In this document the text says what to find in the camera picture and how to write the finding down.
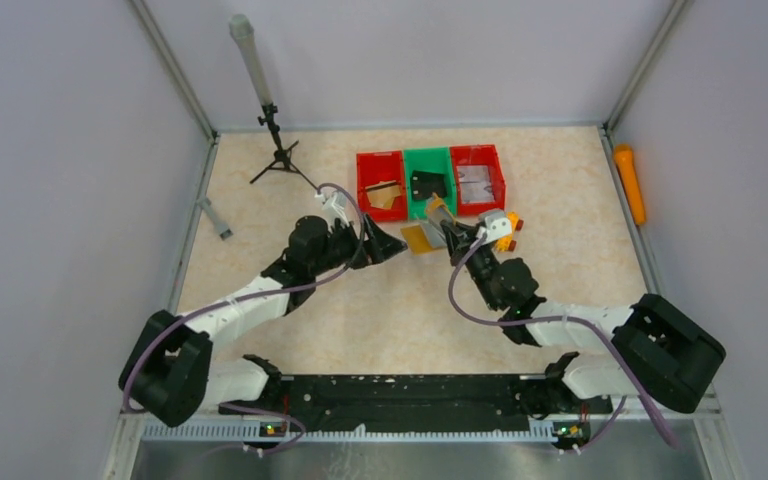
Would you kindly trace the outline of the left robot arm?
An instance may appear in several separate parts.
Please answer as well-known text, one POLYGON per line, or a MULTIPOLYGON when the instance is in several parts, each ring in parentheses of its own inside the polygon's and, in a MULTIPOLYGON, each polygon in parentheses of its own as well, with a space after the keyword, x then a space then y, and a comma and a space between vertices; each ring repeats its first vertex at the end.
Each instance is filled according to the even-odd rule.
POLYGON ((281 255, 246 286, 188 313, 161 309, 146 320, 118 379, 123 407, 177 427, 204 406, 260 399, 274 374, 271 365, 248 356, 216 367, 215 354, 297 310, 318 286, 407 247, 367 214, 358 227, 319 216, 297 220, 281 255))

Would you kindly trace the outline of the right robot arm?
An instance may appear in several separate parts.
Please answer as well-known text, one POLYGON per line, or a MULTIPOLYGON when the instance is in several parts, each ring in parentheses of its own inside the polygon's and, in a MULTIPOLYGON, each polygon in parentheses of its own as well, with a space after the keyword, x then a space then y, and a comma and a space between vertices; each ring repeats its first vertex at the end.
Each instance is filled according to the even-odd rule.
POLYGON ((445 220, 441 230, 455 270, 501 312, 490 326, 515 344, 568 348, 560 380, 579 399, 636 394, 646 407, 689 414, 726 359, 720 341, 661 295, 619 307, 550 301, 522 259, 496 258, 487 228, 445 220))

